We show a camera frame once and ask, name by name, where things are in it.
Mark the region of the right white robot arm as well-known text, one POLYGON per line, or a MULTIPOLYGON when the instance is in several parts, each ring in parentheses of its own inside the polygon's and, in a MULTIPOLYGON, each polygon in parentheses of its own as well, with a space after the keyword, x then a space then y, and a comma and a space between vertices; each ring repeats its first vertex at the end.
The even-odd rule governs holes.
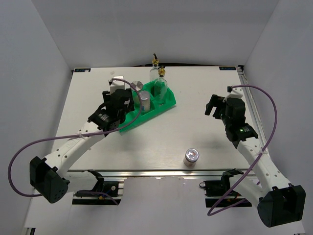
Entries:
POLYGON ((239 193, 257 208, 263 224, 275 227, 303 217, 306 193, 294 186, 275 166, 268 153, 262 151, 257 133, 246 123, 246 107, 242 99, 212 95, 205 114, 222 120, 228 140, 244 156, 259 180, 259 185, 242 179, 239 170, 223 173, 221 190, 226 195, 239 193))

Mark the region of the glass bottle with dark bottom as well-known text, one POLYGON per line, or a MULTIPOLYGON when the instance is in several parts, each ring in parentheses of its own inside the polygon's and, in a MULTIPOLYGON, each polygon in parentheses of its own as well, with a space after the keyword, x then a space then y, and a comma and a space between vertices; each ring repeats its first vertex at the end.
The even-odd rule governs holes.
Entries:
POLYGON ((150 92, 152 96, 155 96, 155 80, 158 78, 159 59, 155 53, 153 55, 154 55, 154 58, 152 60, 152 69, 150 70, 149 75, 150 75, 150 82, 152 83, 150 92))

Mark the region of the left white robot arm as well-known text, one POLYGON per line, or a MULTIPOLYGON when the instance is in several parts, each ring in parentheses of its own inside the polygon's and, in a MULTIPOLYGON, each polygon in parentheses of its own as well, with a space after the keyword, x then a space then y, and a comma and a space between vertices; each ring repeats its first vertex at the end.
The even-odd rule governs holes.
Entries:
POLYGON ((93 145, 116 131, 126 120, 127 113, 134 111, 131 89, 117 89, 113 93, 104 91, 103 100, 77 137, 68 138, 45 157, 35 157, 30 161, 30 183, 48 202, 59 201, 74 184, 66 175, 71 166, 93 145))

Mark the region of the small red label spice jar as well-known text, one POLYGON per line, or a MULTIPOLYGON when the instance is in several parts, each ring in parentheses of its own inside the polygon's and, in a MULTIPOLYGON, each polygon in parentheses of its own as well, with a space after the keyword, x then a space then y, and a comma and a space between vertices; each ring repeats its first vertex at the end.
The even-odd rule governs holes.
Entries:
POLYGON ((187 167, 193 167, 199 159, 199 152, 194 148, 190 148, 186 151, 183 162, 187 167))

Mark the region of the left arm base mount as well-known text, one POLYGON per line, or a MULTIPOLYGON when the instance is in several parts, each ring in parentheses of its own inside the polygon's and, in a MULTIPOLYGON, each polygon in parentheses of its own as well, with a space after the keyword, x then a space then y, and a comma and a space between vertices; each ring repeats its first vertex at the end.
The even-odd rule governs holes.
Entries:
POLYGON ((88 170, 82 173, 87 185, 74 192, 73 205, 118 206, 123 195, 123 182, 106 180, 99 172, 88 170))

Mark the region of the glass bottle gold black pourer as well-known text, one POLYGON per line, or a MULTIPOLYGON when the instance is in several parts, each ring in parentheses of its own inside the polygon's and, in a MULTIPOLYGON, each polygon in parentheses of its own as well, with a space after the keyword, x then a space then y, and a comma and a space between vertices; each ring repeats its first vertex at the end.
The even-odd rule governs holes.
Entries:
POLYGON ((166 70, 164 67, 158 69, 158 78, 155 80, 155 100, 159 105, 165 103, 168 84, 165 79, 166 70))

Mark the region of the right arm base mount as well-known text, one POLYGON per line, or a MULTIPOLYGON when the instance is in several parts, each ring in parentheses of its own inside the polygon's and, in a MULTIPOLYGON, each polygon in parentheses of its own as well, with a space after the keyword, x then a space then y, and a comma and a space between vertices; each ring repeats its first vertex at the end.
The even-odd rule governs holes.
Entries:
MULTIPOLYGON (((230 177, 243 174, 244 172, 238 169, 204 171, 202 176, 205 178, 199 183, 199 187, 204 190, 206 208, 211 208, 227 192, 230 188, 230 177)), ((233 204, 239 208, 252 207, 252 204, 239 193, 232 191, 217 205, 217 208, 225 208, 233 204)))

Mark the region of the blue label silver lid shaker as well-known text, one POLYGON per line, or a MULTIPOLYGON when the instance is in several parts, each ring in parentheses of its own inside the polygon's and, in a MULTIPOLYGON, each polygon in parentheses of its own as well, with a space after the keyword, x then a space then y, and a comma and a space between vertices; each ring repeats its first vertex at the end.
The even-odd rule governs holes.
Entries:
POLYGON ((141 110, 143 112, 148 112, 150 111, 150 94, 147 91, 141 91, 139 93, 140 95, 140 100, 141 100, 141 110))

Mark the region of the jar with silver lid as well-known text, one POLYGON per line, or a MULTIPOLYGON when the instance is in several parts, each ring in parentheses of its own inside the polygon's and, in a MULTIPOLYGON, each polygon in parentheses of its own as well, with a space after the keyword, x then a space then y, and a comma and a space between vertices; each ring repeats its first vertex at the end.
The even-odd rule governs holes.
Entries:
POLYGON ((142 91, 142 88, 143 83, 141 81, 136 80, 131 83, 131 89, 134 98, 138 98, 137 94, 139 94, 142 91))

